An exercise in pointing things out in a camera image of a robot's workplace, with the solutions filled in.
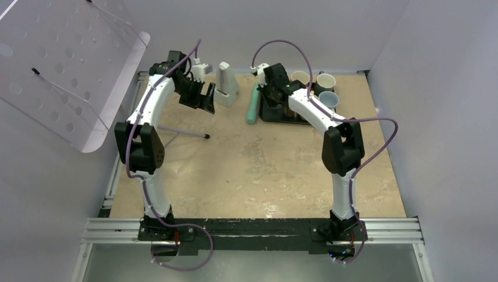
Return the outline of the dark teal hexagonal mug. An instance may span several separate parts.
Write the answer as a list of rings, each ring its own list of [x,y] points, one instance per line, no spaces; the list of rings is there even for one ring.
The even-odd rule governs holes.
[[[320,72],[312,85],[312,90],[314,95],[318,97],[322,92],[334,91],[334,87],[337,84],[335,77],[329,73]]]

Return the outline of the grey-blue mug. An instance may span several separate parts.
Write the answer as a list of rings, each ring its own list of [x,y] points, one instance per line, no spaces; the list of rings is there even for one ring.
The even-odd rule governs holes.
[[[336,108],[340,102],[339,96],[336,93],[332,91],[323,91],[318,95],[318,99],[328,109],[336,112]]]

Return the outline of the pink mug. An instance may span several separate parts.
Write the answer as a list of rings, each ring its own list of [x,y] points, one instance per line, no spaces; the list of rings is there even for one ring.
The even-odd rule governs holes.
[[[292,81],[294,80],[298,80],[299,82],[301,82],[303,85],[305,86],[308,86],[309,83],[310,83],[310,76],[309,76],[309,73],[307,72],[304,72],[304,71],[301,71],[301,70],[297,70],[295,72],[293,72],[291,75],[290,75],[290,79]]]

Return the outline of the brown mug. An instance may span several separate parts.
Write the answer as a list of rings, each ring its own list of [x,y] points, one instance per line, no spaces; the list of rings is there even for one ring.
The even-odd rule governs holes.
[[[294,118],[296,118],[297,114],[293,110],[291,110],[290,108],[284,107],[284,116],[287,119],[294,119]]]

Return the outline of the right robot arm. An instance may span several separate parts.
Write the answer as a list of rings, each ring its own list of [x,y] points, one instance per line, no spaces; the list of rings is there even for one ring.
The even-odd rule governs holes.
[[[351,237],[359,226],[354,178],[365,156],[359,123],[345,123],[313,97],[305,84],[290,80],[280,63],[262,63],[251,72],[258,78],[258,90],[269,106],[282,106],[300,115],[323,137],[321,159],[332,176],[333,199],[329,223],[317,232],[328,241]]]

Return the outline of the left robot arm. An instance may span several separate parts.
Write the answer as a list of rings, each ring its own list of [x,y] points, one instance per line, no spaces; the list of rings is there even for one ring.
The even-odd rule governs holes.
[[[149,80],[137,108],[124,122],[116,123],[114,134],[127,175],[141,185],[144,215],[140,221],[139,241],[192,241],[195,227],[176,223],[171,201],[164,191],[160,168],[165,158],[165,145],[157,128],[164,107],[171,95],[178,93],[179,103],[213,114],[214,88],[210,83],[202,94],[205,76],[213,67],[190,59],[180,51],[170,51],[165,61],[154,63]]]

